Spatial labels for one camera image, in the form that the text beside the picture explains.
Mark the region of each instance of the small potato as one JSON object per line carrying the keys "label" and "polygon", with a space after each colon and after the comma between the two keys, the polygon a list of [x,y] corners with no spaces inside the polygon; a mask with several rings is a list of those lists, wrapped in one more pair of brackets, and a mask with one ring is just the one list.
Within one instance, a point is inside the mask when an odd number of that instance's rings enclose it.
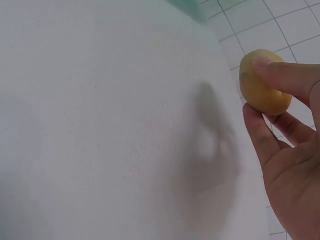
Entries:
{"label": "small potato", "polygon": [[278,116],[288,109],[292,96],[275,90],[254,72],[253,60],[258,55],[266,56],[274,62],[283,62],[280,56],[263,49],[245,55],[239,69],[241,93],[248,104],[259,112],[269,116]]}

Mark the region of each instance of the white tile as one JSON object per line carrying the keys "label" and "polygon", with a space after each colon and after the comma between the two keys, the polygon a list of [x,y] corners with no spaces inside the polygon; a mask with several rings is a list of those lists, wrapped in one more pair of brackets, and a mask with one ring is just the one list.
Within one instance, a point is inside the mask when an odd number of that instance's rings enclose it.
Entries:
{"label": "white tile", "polygon": [[262,0],[247,0],[226,10],[225,14],[236,33],[272,19]]}
{"label": "white tile", "polygon": [[298,61],[304,64],[320,63],[320,36],[298,43],[291,50]]}
{"label": "white tile", "polygon": [[288,233],[286,233],[286,240],[292,240],[292,238],[290,237],[290,235]]}
{"label": "white tile", "polygon": [[311,10],[318,19],[318,21],[320,21],[320,4],[311,6]]}
{"label": "white tile", "polygon": [[237,36],[246,53],[256,49],[274,52],[288,46],[275,20],[247,29]]}
{"label": "white tile", "polygon": [[230,37],[234,34],[232,28],[223,12],[208,20],[208,25],[212,28],[218,41]]}
{"label": "white tile", "polygon": [[232,80],[236,86],[236,89],[238,90],[239,96],[243,97],[240,91],[240,85],[239,85],[239,67],[231,70]]}
{"label": "white tile", "polygon": [[242,104],[242,106],[244,106],[246,102],[247,102],[247,101],[245,100],[245,98],[244,98],[244,97],[241,97],[241,104]]}
{"label": "white tile", "polygon": [[269,201],[268,195],[266,193],[266,190],[264,190],[264,204],[266,207],[270,207],[270,201]]}
{"label": "white tile", "polygon": [[243,2],[244,0],[222,0],[220,1],[221,7],[223,8],[223,10],[226,10],[228,8],[231,8],[232,6],[239,4],[241,2]]}
{"label": "white tile", "polygon": [[285,231],[284,227],[281,225],[278,218],[276,217],[272,207],[268,207],[266,209],[266,215],[269,225],[269,234],[281,233]]}
{"label": "white tile", "polygon": [[304,0],[264,0],[268,8],[276,18],[280,15],[307,7]]}
{"label": "white tile", "polygon": [[277,234],[271,234],[270,240],[287,240],[287,233],[286,232],[281,232]]}
{"label": "white tile", "polygon": [[241,59],[244,57],[244,53],[238,43],[236,36],[228,37],[221,41],[221,46],[226,57],[226,61],[230,69],[238,67]]}
{"label": "white tile", "polygon": [[268,126],[268,128],[271,130],[271,122],[263,115],[263,119],[265,121],[265,124]]}
{"label": "white tile", "polygon": [[283,136],[283,133],[280,132],[280,131],[278,130],[278,128],[276,128],[275,126],[272,126],[272,132],[273,132],[273,134],[274,134],[277,138]]}
{"label": "white tile", "polygon": [[280,51],[276,51],[275,54],[279,55],[287,63],[295,63],[296,62],[289,47],[282,49]]}
{"label": "white tile", "polygon": [[306,3],[310,6],[313,4],[319,4],[320,0],[306,0]]}
{"label": "white tile", "polygon": [[289,45],[320,34],[320,25],[309,8],[281,16],[277,22]]}
{"label": "white tile", "polygon": [[310,109],[295,97],[292,98],[288,112],[307,126],[315,124]]}
{"label": "white tile", "polygon": [[206,1],[205,3],[201,4],[201,7],[207,19],[222,12],[217,0]]}
{"label": "white tile", "polygon": [[278,139],[287,143],[290,147],[293,147],[292,143],[285,136],[281,136]]}

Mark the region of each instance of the white cloth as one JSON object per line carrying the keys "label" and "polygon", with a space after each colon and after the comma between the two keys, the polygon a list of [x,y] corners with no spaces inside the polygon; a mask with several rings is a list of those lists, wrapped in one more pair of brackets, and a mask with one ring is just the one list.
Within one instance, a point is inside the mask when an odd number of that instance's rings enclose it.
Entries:
{"label": "white cloth", "polygon": [[268,239],[210,29],[165,0],[12,0],[0,12],[3,239]]}

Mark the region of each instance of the grout line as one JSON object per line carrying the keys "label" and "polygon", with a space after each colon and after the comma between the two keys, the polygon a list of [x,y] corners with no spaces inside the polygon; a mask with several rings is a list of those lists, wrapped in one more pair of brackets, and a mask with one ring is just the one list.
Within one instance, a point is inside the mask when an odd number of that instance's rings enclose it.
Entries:
{"label": "grout line", "polygon": [[244,48],[241,46],[241,43],[240,43],[240,41],[239,41],[239,38],[238,38],[238,36],[237,36],[237,34],[236,34],[236,32],[235,32],[234,28],[232,27],[231,22],[230,22],[229,18],[228,18],[228,17],[227,17],[227,15],[226,15],[226,12],[223,10],[223,8],[222,8],[222,6],[221,6],[221,4],[220,4],[219,0],[217,0],[217,2],[218,2],[218,4],[219,4],[220,8],[222,9],[223,14],[224,14],[224,15],[225,15],[225,17],[226,17],[226,20],[228,21],[228,23],[229,23],[229,25],[230,25],[230,27],[231,27],[231,29],[232,29],[232,31],[233,31],[233,34],[235,35],[235,38],[236,38],[236,40],[238,41],[238,43],[239,43],[239,45],[240,45],[240,48],[241,48],[241,50],[242,50],[243,54],[245,55],[245,54],[246,54],[246,53],[245,53],[245,50],[244,50]]}
{"label": "grout line", "polygon": [[234,36],[234,34],[232,34],[232,35],[230,35],[230,36],[227,36],[227,37],[223,38],[222,40],[220,40],[219,43],[221,43],[222,41],[224,41],[224,40],[226,40],[226,39],[228,39],[228,38],[231,38],[231,37],[233,37],[233,36]]}
{"label": "grout line", "polygon": [[286,231],[280,231],[280,232],[275,232],[275,233],[269,233],[269,235],[283,234],[283,233],[286,233]]}
{"label": "grout line", "polygon": [[271,19],[269,19],[269,20],[260,22],[260,23],[258,23],[258,24],[256,24],[256,25],[253,25],[253,26],[250,26],[250,27],[248,27],[248,28],[246,28],[246,29],[241,30],[241,31],[237,32],[236,34],[240,34],[240,33],[244,32],[244,31],[246,31],[246,30],[252,29],[252,28],[257,27],[257,26],[260,26],[260,25],[265,24],[265,23],[267,23],[267,22],[270,22],[270,21],[272,21],[272,20],[274,20],[274,19],[271,18]]}
{"label": "grout line", "polygon": [[273,53],[279,52],[279,51],[284,50],[284,49],[287,49],[287,48],[289,48],[289,47],[286,46],[286,47],[280,48],[279,50],[276,50],[276,51],[274,51]]}
{"label": "grout line", "polygon": [[308,6],[304,6],[304,7],[302,7],[302,8],[299,8],[299,9],[296,9],[296,10],[293,10],[293,11],[290,11],[290,12],[287,12],[287,13],[284,13],[284,14],[282,14],[282,15],[276,16],[275,19],[281,18],[281,17],[283,17],[283,16],[285,16],[285,15],[292,14],[292,13],[295,13],[295,12],[298,12],[298,11],[300,11],[300,10],[307,9],[307,8],[308,8]]}
{"label": "grout line", "polygon": [[208,20],[210,20],[210,19],[212,19],[213,17],[217,16],[218,14],[222,14],[222,13],[223,13],[223,11],[220,11],[220,12],[214,14],[213,16],[209,17]]}
{"label": "grout line", "polygon": [[306,3],[309,7],[313,7],[313,6],[316,6],[316,5],[319,5],[320,4],[320,2],[318,2],[318,3],[315,3],[315,4],[311,4],[311,5],[309,5],[308,3]]}
{"label": "grout line", "polygon": [[239,68],[240,66],[235,66],[233,68],[230,68],[230,71],[235,70],[236,68]]}
{"label": "grout line", "polygon": [[286,42],[287,46],[289,47],[290,52],[292,53],[292,56],[293,56],[293,58],[294,58],[295,62],[296,62],[296,63],[298,63],[298,61],[297,61],[297,59],[296,59],[296,56],[294,55],[294,52],[291,50],[291,47],[290,47],[290,45],[289,45],[289,43],[288,43],[288,40],[287,40],[287,38],[286,38],[286,36],[285,36],[284,32],[282,31],[282,29],[281,29],[281,27],[280,27],[280,25],[279,25],[278,21],[275,19],[274,14],[271,12],[271,10],[270,10],[270,8],[268,7],[268,5],[266,4],[265,0],[262,0],[262,1],[263,1],[264,5],[266,6],[266,8],[268,9],[268,11],[270,12],[270,14],[271,14],[271,16],[273,17],[273,19],[275,20],[275,23],[277,24],[277,26],[278,26],[278,28],[279,28],[280,32],[282,33],[282,35],[283,35],[283,37],[284,37],[284,40],[285,40],[285,42]]}
{"label": "grout line", "polygon": [[317,23],[320,25],[320,22],[318,20],[318,18],[316,17],[314,11],[312,11],[311,7],[308,5],[307,1],[304,0],[305,4],[308,6],[308,8],[310,9],[310,11],[312,12],[312,15],[314,16],[315,20],[317,21]]}
{"label": "grout line", "polygon": [[[201,4],[205,4],[205,3],[208,2],[208,1],[210,1],[210,0],[206,0],[206,1],[204,1],[204,2],[201,2]],[[229,10],[229,9],[232,9],[234,6],[239,5],[239,4],[242,4],[243,2],[246,2],[246,1],[247,1],[247,0],[243,0],[243,1],[237,2],[235,5],[232,5],[232,6],[230,6],[230,7],[227,7],[225,10],[223,10],[222,6],[220,5],[220,8],[221,8],[222,11],[220,11],[220,12],[214,14],[213,16],[209,17],[208,20],[210,20],[210,19],[212,19],[213,17],[217,16],[218,14],[221,14],[221,13],[223,13],[224,11],[227,11],[227,10]]]}
{"label": "grout line", "polygon": [[317,35],[317,36],[313,36],[313,37],[310,37],[310,38],[308,38],[308,39],[299,41],[299,42],[297,42],[297,43],[295,43],[295,44],[292,44],[292,45],[290,45],[290,47],[293,47],[293,46],[295,46],[295,45],[297,45],[297,44],[303,43],[303,42],[308,41],[308,40],[311,40],[311,39],[315,39],[315,38],[317,38],[317,37],[320,37],[320,34]]}
{"label": "grout line", "polygon": [[224,11],[227,11],[227,10],[229,10],[229,9],[232,9],[234,6],[237,6],[237,5],[239,5],[239,4],[242,4],[242,3],[244,3],[244,2],[246,2],[247,0],[243,0],[243,1],[240,1],[240,2],[237,2],[235,5],[232,5],[232,6],[230,6],[230,7],[227,7]]}
{"label": "grout line", "polygon": [[303,8],[299,8],[299,9],[297,9],[297,10],[287,12],[287,13],[285,13],[285,14],[282,14],[282,15],[279,15],[279,16],[276,16],[276,17],[273,17],[273,18],[271,18],[271,19],[269,19],[269,20],[260,22],[260,23],[258,23],[258,24],[256,24],[256,25],[247,27],[247,28],[245,28],[245,29],[243,29],[243,30],[241,30],[241,31],[235,32],[234,34],[236,35],[236,34],[242,33],[242,32],[244,32],[244,31],[246,31],[246,30],[249,30],[249,29],[252,29],[252,28],[257,27],[257,26],[259,26],[259,25],[265,24],[265,23],[267,23],[267,22],[269,22],[269,21],[276,20],[276,19],[278,19],[278,18],[280,18],[280,17],[283,17],[283,16],[285,16],[285,15],[292,14],[292,13],[294,13],[294,12],[297,12],[297,11],[300,11],[300,10],[303,10],[303,9],[307,9],[307,8],[309,8],[309,7],[308,7],[308,6],[305,6],[305,7],[303,7]]}

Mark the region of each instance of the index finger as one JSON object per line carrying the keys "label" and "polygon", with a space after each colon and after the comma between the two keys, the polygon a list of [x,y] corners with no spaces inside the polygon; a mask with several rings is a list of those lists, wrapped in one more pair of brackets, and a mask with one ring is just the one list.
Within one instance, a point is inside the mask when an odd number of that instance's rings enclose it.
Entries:
{"label": "index finger", "polygon": [[264,169],[268,161],[281,150],[277,138],[267,126],[262,114],[247,103],[243,106],[243,118],[261,168]]}

